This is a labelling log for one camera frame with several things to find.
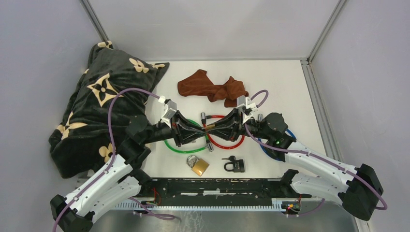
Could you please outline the black padlock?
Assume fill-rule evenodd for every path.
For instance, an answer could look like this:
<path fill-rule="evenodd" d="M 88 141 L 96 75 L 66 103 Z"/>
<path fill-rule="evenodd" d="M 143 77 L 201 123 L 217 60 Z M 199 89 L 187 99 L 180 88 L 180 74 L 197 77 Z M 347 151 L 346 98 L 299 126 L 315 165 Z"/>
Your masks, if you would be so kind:
<path fill-rule="evenodd" d="M 231 160 L 224 164 L 224 170 L 233 173 L 244 173 L 245 172 L 245 162 L 243 159 Z"/>

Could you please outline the brown cloth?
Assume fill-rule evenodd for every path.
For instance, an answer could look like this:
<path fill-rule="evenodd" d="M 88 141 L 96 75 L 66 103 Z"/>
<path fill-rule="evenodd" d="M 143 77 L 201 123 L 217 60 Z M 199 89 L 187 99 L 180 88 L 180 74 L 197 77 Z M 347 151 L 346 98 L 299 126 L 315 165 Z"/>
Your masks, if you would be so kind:
<path fill-rule="evenodd" d="M 237 107 L 237 98 L 249 96 L 242 81 L 230 76 L 224 84 L 215 85 L 208 78 L 207 71 L 201 69 L 179 81 L 177 90 L 183 97 L 205 96 L 210 102 L 223 100 L 226 108 Z"/>

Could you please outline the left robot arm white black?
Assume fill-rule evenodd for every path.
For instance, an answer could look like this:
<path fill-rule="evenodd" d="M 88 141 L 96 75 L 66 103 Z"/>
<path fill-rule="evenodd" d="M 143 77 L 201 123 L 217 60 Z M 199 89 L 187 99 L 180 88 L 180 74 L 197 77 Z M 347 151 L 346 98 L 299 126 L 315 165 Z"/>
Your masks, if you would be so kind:
<path fill-rule="evenodd" d="M 152 191 L 152 178 L 142 170 L 151 150 L 146 144 L 174 139 L 184 145 L 205 136 L 205 129 L 182 116 L 179 111 L 152 125 L 145 115 L 131 119 L 125 140 L 113 149 L 109 161 L 89 180 L 66 196 L 56 195 L 50 202 L 55 220 L 53 231 L 88 232 L 108 210 L 123 200 Z"/>

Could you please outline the blue cable lock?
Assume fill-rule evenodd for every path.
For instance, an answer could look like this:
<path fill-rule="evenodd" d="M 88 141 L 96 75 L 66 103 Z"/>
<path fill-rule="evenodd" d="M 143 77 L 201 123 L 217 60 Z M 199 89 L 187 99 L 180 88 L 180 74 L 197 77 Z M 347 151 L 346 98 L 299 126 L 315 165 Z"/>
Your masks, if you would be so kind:
<path fill-rule="evenodd" d="M 291 144 L 291 142 L 295 142 L 295 141 L 296 141 L 295 135 L 292 133 L 290 129 L 286 129 L 286 132 L 283 134 L 283 136 L 280 139 L 275 140 L 274 144 L 271 146 L 275 146 L 281 149 L 287 149 L 289 145 Z M 285 154 L 284 152 L 272 150 L 270 148 L 266 148 L 263 145 L 260 145 L 260 147 L 263 150 L 263 152 L 270 158 L 277 160 L 277 161 L 283 161 L 284 154 Z"/>

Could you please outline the red cable lock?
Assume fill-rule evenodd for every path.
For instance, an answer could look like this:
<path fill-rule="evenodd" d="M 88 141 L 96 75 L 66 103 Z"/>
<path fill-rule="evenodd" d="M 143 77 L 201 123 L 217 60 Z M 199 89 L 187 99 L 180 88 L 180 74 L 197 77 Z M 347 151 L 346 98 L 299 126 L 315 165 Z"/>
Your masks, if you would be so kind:
<path fill-rule="evenodd" d="M 202 122 L 203 127 L 206 126 L 206 121 L 212 118 L 224 118 L 224 115 L 207 115 L 205 112 L 201 112 L 201 122 Z M 231 146 L 225 146 L 225 145 L 220 145 L 217 142 L 215 142 L 209 134 L 207 134 L 206 137 L 207 137 L 206 141 L 208 145 L 211 145 L 211 146 L 215 145 L 216 147 L 224 149 L 224 150 L 232 150 L 232 149 L 239 147 L 245 139 L 245 136 L 242 135 L 240 140 L 236 144 L 231 145 Z"/>

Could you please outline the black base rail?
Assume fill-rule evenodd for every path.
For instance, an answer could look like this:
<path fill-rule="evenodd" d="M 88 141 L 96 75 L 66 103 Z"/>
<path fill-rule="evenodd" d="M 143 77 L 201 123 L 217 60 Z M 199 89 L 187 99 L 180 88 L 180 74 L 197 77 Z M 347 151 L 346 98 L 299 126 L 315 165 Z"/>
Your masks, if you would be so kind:
<path fill-rule="evenodd" d="M 269 206 L 272 199 L 311 198 L 274 178 L 156 178 L 135 195 L 160 206 Z"/>

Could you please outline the black padlock key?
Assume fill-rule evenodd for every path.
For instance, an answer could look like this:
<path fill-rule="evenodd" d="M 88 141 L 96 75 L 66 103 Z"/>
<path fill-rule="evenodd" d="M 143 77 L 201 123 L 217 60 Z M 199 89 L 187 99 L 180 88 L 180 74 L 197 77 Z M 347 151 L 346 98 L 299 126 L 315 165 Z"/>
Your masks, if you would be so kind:
<path fill-rule="evenodd" d="M 228 158 L 222 158 L 222 160 L 229 160 L 230 162 L 234 162 L 236 160 L 235 156 L 230 156 Z"/>

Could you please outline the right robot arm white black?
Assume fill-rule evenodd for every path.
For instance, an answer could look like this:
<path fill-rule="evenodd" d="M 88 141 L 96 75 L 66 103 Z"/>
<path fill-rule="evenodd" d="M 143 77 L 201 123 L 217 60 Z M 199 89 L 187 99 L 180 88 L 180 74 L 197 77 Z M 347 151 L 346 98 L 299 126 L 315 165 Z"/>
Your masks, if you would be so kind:
<path fill-rule="evenodd" d="M 270 158 L 301 167 L 307 175 L 290 170 L 289 179 L 280 182 L 285 197 L 308 194 L 333 201 L 352 216 L 368 221 L 375 210 L 387 210 L 383 187 L 375 170 L 366 164 L 359 167 L 321 155 L 286 134 L 288 125 L 280 113 L 269 113 L 261 120 L 233 109 L 222 119 L 205 126 L 205 132 L 235 141 L 247 135 L 265 147 Z"/>

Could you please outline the black floral blanket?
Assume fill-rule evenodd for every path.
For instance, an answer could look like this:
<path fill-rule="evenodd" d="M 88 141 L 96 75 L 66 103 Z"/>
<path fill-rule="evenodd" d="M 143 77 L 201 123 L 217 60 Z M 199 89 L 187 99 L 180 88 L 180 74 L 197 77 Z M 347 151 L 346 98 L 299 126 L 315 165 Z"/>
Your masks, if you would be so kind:
<path fill-rule="evenodd" d="M 62 178 L 97 171 L 109 161 L 113 149 L 125 139 L 130 118 L 146 112 L 148 94 L 169 66 L 114 49 L 111 41 L 91 48 L 87 69 L 48 140 Z"/>

